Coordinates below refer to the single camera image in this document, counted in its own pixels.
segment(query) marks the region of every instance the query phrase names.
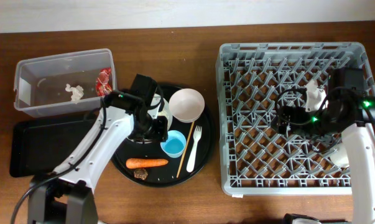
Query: plastic crate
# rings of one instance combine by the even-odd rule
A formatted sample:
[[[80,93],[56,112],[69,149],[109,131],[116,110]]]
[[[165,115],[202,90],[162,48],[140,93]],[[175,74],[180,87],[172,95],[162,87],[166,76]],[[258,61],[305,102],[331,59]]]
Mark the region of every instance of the plastic crate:
[[[350,170],[329,160],[334,149],[317,154],[300,136],[270,128],[275,99],[282,91],[311,79],[320,88],[330,70],[366,71],[368,92],[375,96],[366,51],[360,43],[223,44],[216,62],[220,112],[221,187],[228,195],[351,194]],[[304,106],[301,95],[285,94],[283,105]]]
[[[15,109],[32,117],[88,111],[100,107],[95,82],[100,70],[111,68],[109,84],[117,89],[113,56],[109,49],[87,50],[68,54],[22,60],[17,64],[14,91]],[[71,101],[66,84],[83,87],[84,96]]]

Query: round black plate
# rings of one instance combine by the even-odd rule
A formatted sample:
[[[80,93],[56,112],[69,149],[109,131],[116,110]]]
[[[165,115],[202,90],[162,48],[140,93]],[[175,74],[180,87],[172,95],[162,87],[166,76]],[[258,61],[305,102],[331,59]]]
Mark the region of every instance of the round black plate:
[[[180,87],[172,85],[161,85],[164,92],[164,98],[169,101],[170,97],[178,90]],[[176,118],[173,118],[172,125],[169,130],[178,130],[183,133],[187,139],[188,132],[191,127],[191,123],[182,123]],[[201,114],[200,118],[195,121],[195,126],[202,126],[202,136],[197,146],[197,156],[195,159],[195,166],[193,172],[189,173],[186,171],[187,161],[190,157],[190,152],[193,147],[193,133],[190,137],[190,142],[188,143],[186,155],[183,161],[182,170],[180,171],[179,178],[176,179],[177,170],[179,168],[181,156],[179,158],[171,158],[161,149],[159,143],[148,143],[139,144],[129,140],[125,140],[114,153],[112,161],[121,173],[123,173],[127,178],[135,181],[138,184],[150,186],[150,187],[168,187],[176,184],[180,184],[189,178],[193,177],[198,173],[202,167],[208,162],[208,159],[212,155],[213,148],[215,146],[215,125],[213,122],[213,117],[210,113],[209,108],[205,105],[204,112]],[[126,168],[125,162],[130,158],[141,158],[141,159],[167,159],[168,164],[162,167],[147,168],[149,176],[146,180],[136,179],[133,176],[133,170]]]

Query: white bowl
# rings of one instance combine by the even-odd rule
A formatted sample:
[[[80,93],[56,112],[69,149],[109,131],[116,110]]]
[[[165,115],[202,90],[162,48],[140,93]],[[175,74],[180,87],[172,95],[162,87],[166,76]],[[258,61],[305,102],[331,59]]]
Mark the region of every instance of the white bowl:
[[[204,97],[193,89],[179,90],[169,100],[170,112],[183,123],[197,120],[204,111],[204,107]]]

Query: chopstick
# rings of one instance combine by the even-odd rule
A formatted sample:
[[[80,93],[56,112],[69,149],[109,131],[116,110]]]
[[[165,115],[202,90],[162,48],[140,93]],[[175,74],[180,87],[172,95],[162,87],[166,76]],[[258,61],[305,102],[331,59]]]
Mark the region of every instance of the chopstick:
[[[183,151],[182,158],[181,158],[181,160],[180,160],[179,169],[178,169],[178,171],[177,171],[176,179],[179,178],[180,170],[182,169],[183,160],[185,159],[185,154],[186,154],[187,147],[188,147],[188,142],[190,141],[190,136],[192,135],[192,131],[193,131],[193,127],[194,127],[194,122],[195,122],[195,121],[193,121],[193,123],[192,123],[192,127],[190,128],[190,132],[188,133],[188,137],[187,137],[187,142],[186,142],[185,150]]]

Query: wooden tabletop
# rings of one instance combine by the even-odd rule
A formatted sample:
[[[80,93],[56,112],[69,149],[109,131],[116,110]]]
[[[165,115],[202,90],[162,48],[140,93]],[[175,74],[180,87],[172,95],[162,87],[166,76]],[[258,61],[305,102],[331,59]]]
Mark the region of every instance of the wooden tabletop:
[[[118,87],[128,88],[136,73],[158,82],[182,83],[202,93],[219,120],[215,62],[228,42],[339,42],[364,44],[375,79],[375,21],[318,24],[200,27],[179,29],[94,30],[0,34],[0,223],[8,223],[31,177],[9,175],[12,128],[31,119],[13,107],[18,61],[46,55],[108,48]],[[219,123],[216,122],[216,139]],[[156,189],[137,185],[109,163],[96,188],[100,220],[108,223],[278,223],[285,213],[321,220],[351,220],[351,196],[260,196],[231,198],[220,187],[220,154],[189,181]],[[24,203],[18,223],[26,222]]]

